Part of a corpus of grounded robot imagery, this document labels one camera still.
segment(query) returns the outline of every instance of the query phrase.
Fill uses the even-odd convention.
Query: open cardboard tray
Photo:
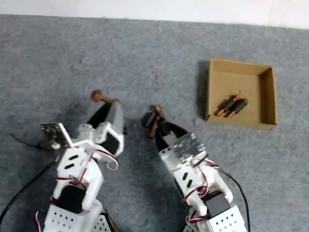
[[[232,118],[214,115],[235,94],[247,98],[248,104]],[[210,62],[207,95],[207,122],[261,130],[269,130],[278,123],[275,74],[271,66],[214,58]]]

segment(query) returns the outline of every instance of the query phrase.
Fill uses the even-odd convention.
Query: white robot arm
[[[53,148],[66,148],[57,168],[57,185],[45,219],[44,232],[113,232],[102,204],[96,197],[103,183],[97,162],[118,169],[124,149],[124,116],[118,101],[103,105],[78,128],[71,139],[61,123],[44,124],[41,129]]]
[[[183,232],[247,232],[233,194],[207,158],[197,135],[167,122],[161,107],[145,114],[142,125],[155,135],[159,155],[187,205],[191,205]]]

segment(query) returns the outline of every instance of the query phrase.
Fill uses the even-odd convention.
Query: circuit board
[[[62,148],[72,147],[72,141],[62,123],[41,124],[41,130],[51,144],[59,144]]]
[[[171,147],[177,158],[181,161],[185,161],[190,157],[193,158],[205,151],[205,146],[197,140],[195,132],[187,133],[183,137],[177,139]]]

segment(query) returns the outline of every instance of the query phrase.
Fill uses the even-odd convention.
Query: black cylindrical object
[[[239,99],[239,97],[237,95],[232,96],[230,99],[226,100],[222,106],[220,107],[220,109],[216,112],[217,116],[220,116],[222,113],[225,113],[226,111],[228,111],[229,109],[231,109],[231,107],[235,104],[235,102],[237,102],[237,100]]]
[[[243,109],[248,104],[248,100],[246,98],[239,99],[233,106],[231,107],[231,111],[227,114],[227,118],[231,118],[234,114],[237,114],[240,110]]]

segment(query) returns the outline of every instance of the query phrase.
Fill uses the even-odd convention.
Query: gray carpet
[[[257,131],[202,120],[209,60],[272,65],[277,72],[279,124]],[[241,25],[110,19],[0,16],[0,207],[54,154],[24,146],[43,138],[40,123],[63,122],[73,136],[100,107],[102,89],[126,105],[125,151],[117,172],[101,165],[98,199],[124,232],[178,232],[187,214],[181,196],[145,138],[139,119],[148,105],[196,130],[211,159],[230,172],[248,197],[253,232],[309,228],[309,31]],[[49,171],[13,205],[4,232],[35,231],[55,186]],[[226,179],[245,218],[235,184]]]

